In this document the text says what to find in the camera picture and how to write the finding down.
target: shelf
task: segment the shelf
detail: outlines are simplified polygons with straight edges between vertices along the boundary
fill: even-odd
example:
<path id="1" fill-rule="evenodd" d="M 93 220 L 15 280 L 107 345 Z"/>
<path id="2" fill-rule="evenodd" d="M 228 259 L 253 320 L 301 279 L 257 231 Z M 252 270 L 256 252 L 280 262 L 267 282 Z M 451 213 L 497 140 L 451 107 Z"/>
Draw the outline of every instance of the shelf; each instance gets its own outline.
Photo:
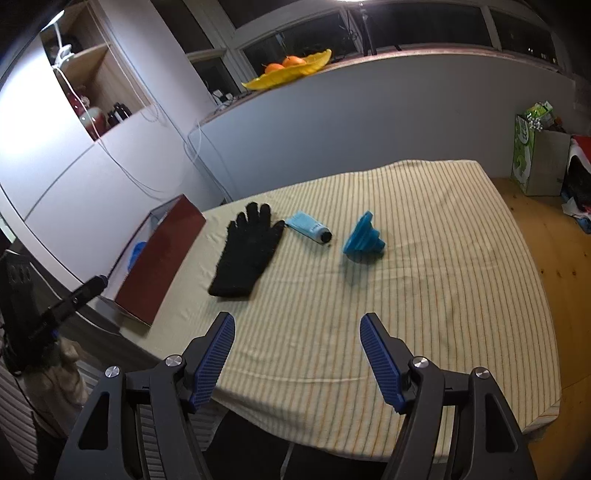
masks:
<path id="1" fill-rule="evenodd" d="M 109 46 L 106 43 L 87 48 L 66 61 L 61 66 L 61 71 L 72 87 L 86 85 L 96 76 L 108 51 Z M 60 83 L 65 83 L 58 71 L 56 71 L 56 76 Z"/>
<path id="2" fill-rule="evenodd" d="M 63 63 L 63 76 L 57 70 L 54 72 L 66 96 L 70 83 L 76 93 L 88 97 L 90 105 L 100 108 L 105 116 L 116 103 L 124 104 L 134 114 L 151 102 L 128 60 L 112 41 L 100 12 L 86 1 L 66 9 L 59 20 L 62 39 L 64 44 L 74 45 L 75 51 L 81 51 Z M 46 50 L 55 49 L 57 37 L 53 28 L 43 31 L 41 38 Z M 49 51 L 48 57 L 53 61 Z"/>

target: wooden floor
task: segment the wooden floor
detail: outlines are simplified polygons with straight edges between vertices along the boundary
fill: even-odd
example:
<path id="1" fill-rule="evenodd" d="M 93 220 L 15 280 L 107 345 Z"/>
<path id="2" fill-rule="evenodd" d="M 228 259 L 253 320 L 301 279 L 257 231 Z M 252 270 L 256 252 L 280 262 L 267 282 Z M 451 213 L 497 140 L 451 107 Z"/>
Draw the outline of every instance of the wooden floor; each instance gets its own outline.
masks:
<path id="1" fill-rule="evenodd" d="M 534 257 L 548 297 L 560 359 L 560 415 L 530 443 L 539 480 L 558 480 L 591 438 L 591 235 L 558 197 L 526 197 L 493 179 Z"/>

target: yellow fruit plate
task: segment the yellow fruit plate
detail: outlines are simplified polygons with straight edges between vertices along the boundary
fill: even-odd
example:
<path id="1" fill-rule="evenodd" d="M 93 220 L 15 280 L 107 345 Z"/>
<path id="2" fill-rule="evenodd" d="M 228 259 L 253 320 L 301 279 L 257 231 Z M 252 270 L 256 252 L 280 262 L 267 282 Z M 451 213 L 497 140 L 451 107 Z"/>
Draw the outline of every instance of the yellow fruit plate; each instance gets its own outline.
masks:
<path id="1" fill-rule="evenodd" d="M 332 51 L 328 48 L 323 52 L 314 53 L 303 58 L 302 60 L 306 62 L 305 64 L 286 67 L 271 73 L 264 73 L 259 78 L 251 80 L 248 83 L 243 83 L 243 85 L 250 90 L 266 90 L 292 82 L 300 77 L 318 72 L 318 70 L 329 62 L 331 55 Z"/>

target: metal screw head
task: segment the metal screw head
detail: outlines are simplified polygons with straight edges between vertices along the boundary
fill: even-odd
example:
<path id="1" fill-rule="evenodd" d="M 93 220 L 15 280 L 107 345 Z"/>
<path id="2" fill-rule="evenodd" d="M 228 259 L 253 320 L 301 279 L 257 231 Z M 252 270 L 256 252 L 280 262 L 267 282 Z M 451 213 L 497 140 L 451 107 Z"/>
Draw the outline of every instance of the metal screw head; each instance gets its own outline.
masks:
<path id="1" fill-rule="evenodd" d="M 485 367 L 476 367 L 474 373 L 478 378 L 489 378 L 491 376 L 491 373 Z"/>
<path id="2" fill-rule="evenodd" d="M 423 356 L 416 356 L 413 358 L 413 365 L 417 368 L 426 368 L 428 364 L 429 360 Z"/>
<path id="3" fill-rule="evenodd" d="M 108 378 L 113 378 L 119 375 L 119 372 L 121 372 L 121 370 L 119 370 L 119 367 L 109 367 L 107 370 L 105 370 L 105 376 Z"/>
<path id="4" fill-rule="evenodd" d="M 177 365 L 180 365 L 183 361 L 183 357 L 180 355 L 170 355 L 168 357 L 166 357 L 166 364 L 169 367 L 176 367 Z"/>

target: striped tablecloth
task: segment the striped tablecloth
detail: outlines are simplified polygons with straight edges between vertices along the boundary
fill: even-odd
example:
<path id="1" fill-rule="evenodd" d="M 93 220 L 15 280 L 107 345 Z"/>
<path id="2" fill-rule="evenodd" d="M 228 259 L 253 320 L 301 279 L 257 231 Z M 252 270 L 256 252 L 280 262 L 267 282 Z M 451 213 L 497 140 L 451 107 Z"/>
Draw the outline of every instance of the striped tablecloth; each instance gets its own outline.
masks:
<path id="1" fill-rule="evenodd" d="M 207 294 L 226 226 L 251 200 L 275 218 L 303 210 L 333 233 L 319 245 L 286 229 L 246 301 Z M 383 258 L 358 263 L 341 252 L 366 210 L 386 242 Z M 560 377 L 548 303 L 507 206 L 478 163 L 402 161 L 256 195 L 205 213 L 148 330 L 122 329 L 165 358 L 231 312 L 236 340 L 214 399 L 279 437 L 340 455 L 389 457 L 402 425 L 380 395 L 359 341 L 376 312 L 391 335 L 440 368 L 487 366 L 519 425 L 557 415 Z M 436 455 L 449 449 L 444 411 Z"/>

